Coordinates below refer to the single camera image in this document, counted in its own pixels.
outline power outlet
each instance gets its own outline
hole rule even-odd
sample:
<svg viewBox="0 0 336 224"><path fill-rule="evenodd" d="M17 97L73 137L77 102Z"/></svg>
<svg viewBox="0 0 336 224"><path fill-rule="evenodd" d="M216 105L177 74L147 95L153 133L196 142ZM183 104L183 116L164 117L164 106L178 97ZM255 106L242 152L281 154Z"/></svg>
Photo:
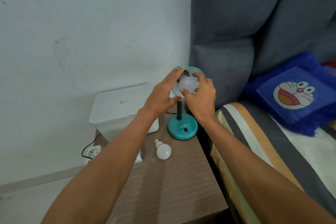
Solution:
<svg viewBox="0 0 336 224"><path fill-rule="evenodd" d="M101 150L102 150L101 145L92 146L92 147L88 148L87 156L94 159L95 156L97 156L98 153L100 153ZM85 165L87 165L89 162L90 162L90 159L86 158Z"/></svg>

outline light bulb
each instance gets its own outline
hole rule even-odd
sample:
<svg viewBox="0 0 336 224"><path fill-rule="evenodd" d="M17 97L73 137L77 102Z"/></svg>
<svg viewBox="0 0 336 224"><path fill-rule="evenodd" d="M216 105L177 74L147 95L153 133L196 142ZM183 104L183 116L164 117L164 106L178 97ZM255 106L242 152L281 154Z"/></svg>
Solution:
<svg viewBox="0 0 336 224"><path fill-rule="evenodd" d="M171 148L168 144L164 144L163 142L156 139L154 141L156 147L156 155L159 159L167 159L170 157Z"/></svg>
<svg viewBox="0 0 336 224"><path fill-rule="evenodd" d="M188 90L189 93L193 93L197 88L195 77L187 76L183 78L179 83L179 89L181 90L182 88Z"/></svg>

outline mattress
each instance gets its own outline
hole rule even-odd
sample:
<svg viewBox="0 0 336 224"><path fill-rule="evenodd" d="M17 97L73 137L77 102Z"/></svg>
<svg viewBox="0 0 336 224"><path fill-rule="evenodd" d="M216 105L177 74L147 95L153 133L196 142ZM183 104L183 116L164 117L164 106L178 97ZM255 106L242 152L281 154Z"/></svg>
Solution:
<svg viewBox="0 0 336 224"><path fill-rule="evenodd" d="M300 135L248 101L224 105L216 116L238 140L336 218L336 130L325 126L315 137ZM215 145L211 157L242 221L260 223Z"/></svg>

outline doraemon pillow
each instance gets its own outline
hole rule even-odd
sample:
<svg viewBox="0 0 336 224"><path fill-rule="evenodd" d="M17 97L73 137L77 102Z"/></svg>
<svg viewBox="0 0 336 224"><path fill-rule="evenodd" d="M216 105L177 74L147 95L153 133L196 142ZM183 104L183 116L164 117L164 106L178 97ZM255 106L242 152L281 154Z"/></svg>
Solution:
<svg viewBox="0 0 336 224"><path fill-rule="evenodd" d="M307 136L336 120L336 77L304 52L248 83L244 93L281 125Z"/></svg>

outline plastic box lid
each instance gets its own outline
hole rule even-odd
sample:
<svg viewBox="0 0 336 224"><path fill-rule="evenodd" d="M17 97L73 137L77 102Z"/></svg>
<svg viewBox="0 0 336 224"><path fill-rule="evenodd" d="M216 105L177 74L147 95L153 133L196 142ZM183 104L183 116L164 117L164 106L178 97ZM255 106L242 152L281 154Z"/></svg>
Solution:
<svg viewBox="0 0 336 224"><path fill-rule="evenodd" d="M145 84L98 94L93 103L90 123L99 124L136 114L152 90L153 87Z"/></svg>

